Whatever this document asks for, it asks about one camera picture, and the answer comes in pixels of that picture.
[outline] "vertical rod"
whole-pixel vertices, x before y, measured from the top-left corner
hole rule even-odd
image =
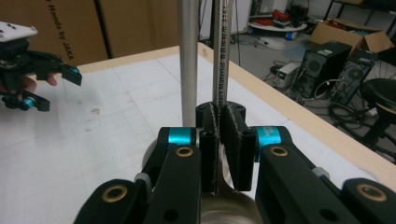
[[[179,0],[181,112],[184,127],[195,127],[199,1]]]
[[[215,7],[212,103],[217,110],[219,128],[221,111],[227,104],[233,0],[217,0]]]

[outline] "table surface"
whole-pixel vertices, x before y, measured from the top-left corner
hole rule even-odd
[[[208,62],[213,63],[213,50],[202,44],[199,44],[198,47],[198,54]],[[81,66],[80,70],[81,72],[99,71],[109,67],[137,63],[175,54],[178,54],[178,47],[154,50],[105,62],[87,64]],[[284,116],[287,120],[292,121],[298,127],[302,128],[302,130],[315,137],[321,144],[351,162],[354,166],[374,175],[382,184],[396,191],[396,181],[393,179],[396,175],[395,165],[378,156],[340,130],[334,128],[315,114],[296,104],[290,98],[260,81],[235,63],[230,63],[229,76],[243,88],[251,91],[251,93],[261,101],[271,106],[281,116]],[[237,103],[247,107],[244,102]],[[269,122],[263,125],[276,124]]]
[[[199,44],[198,52],[201,104],[212,99],[213,51]],[[134,179],[161,127],[181,125],[178,47],[79,70],[81,87],[40,82],[35,93],[51,101],[50,112],[0,105],[0,224],[73,222],[100,184]],[[228,97],[247,108],[248,126],[286,126],[337,187],[361,176],[396,190],[396,166],[234,63]]]

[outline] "gray floor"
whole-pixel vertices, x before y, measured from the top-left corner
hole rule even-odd
[[[257,44],[260,37],[271,40],[271,42],[274,42],[273,45],[270,44],[265,47]],[[310,47],[309,37],[306,34],[298,34],[294,40],[289,41],[282,34],[242,34],[239,35],[239,45],[236,43],[231,44],[230,59],[232,62],[239,64],[245,70],[249,71],[249,73],[264,80],[267,84],[275,86],[276,76],[270,73],[270,68],[275,64],[286,64],[290,62],[300,64],[306,49]],[[378,61],[367,78],[391,77],[395,73],[396,69],[393,66]],[[334,121],[329,116],[328,109],[328,106],[332,103],[331,100],[304,100],[302,102],[300,101],[300,103],[312,113],[317,114],[330,124],[334,124]],[[356,110],[362,109],[364,105],[367,104],[358,95],[355,95],[351,103],[348,104],[349,107]],[[373,123],[376,118],[377,116],[364,116],[364,121]],[[354,125],[351,128],[360,136],[363,136],[368,131],[368,128],[361,127],[360,125]],[[391,125],[388,128],[388,133],[396,137],[396,126]],[[378,145],[391,151],[396,151],[396,147],[388,139],[380,139]]]

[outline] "cardboard box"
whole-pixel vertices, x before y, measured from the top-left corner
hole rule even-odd
[[[178,45],[177,0],[97,0],[110,57]]]
[[[93,1],[0,1],[0,21],[34,26],[29,49],[56,54],[71,65],[107,59]]]
[[[359,35],[354,31],[365,32],[367,35]],[[350,45],[352,47],[351,53],[356,48],[368,49],[371,52],[378,53],[394,47],[384,31],[340,19],[319,22],[310,38],[312,43],[319,45],[331,40]]]

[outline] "power supply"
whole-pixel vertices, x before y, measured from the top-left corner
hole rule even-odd
[[[297,71],[300,66],[295,63],[288,63],[281,67],[276,74],[276,87],[286,89],[294,84],[297,78]]]

